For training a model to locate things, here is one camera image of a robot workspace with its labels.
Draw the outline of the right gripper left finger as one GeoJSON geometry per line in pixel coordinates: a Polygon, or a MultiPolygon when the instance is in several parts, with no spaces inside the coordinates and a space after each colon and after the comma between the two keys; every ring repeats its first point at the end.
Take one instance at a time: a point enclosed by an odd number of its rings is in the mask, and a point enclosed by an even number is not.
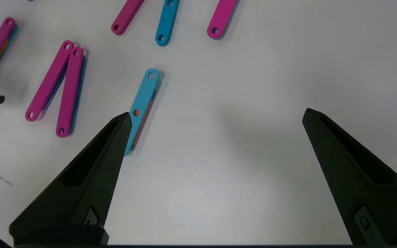
{"type": "Polygon", "coordinates": [[[104,229],[131,132],[128,112],[110,120],[10,224],[14,246],[104,246],[104,229]]]}

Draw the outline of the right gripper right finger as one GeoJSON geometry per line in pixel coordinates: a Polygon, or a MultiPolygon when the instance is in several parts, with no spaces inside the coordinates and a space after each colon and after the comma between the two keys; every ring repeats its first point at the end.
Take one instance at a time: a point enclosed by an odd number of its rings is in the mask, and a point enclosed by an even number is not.
{"type": "Polygon", "coordinates": [[[397,173],[325,114],[302,123],[355,246],[397,246],[397,173]]]}

